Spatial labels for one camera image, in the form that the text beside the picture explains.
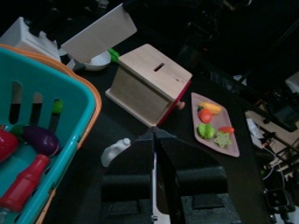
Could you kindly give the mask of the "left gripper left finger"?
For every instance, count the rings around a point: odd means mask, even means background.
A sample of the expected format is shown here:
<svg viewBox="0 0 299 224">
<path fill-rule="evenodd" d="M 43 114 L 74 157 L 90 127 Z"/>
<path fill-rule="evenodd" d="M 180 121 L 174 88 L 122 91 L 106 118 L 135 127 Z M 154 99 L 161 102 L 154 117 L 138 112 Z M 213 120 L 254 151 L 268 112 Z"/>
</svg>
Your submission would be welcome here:
<svg viewBox="0 0 299 224">
<path fill-rule="evenodd" d="M 121 150 L 103 172 L 99 224 L 152 224 L 153 133 Z"/>
</svg>

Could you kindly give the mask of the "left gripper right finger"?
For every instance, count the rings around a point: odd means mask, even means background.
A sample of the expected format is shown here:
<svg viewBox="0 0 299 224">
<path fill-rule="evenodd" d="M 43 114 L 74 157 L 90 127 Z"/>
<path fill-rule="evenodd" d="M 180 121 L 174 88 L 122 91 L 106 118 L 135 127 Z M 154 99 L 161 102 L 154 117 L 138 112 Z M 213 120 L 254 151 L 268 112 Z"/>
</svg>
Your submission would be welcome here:
<svg viewBox="0 0 299 224">
<path fill-rule="evenodd" d="M 156 200 L 169 224 L 242 224 L 228 194 L 226 173 L 201 149 L 153 130 Z"/>
</svg>

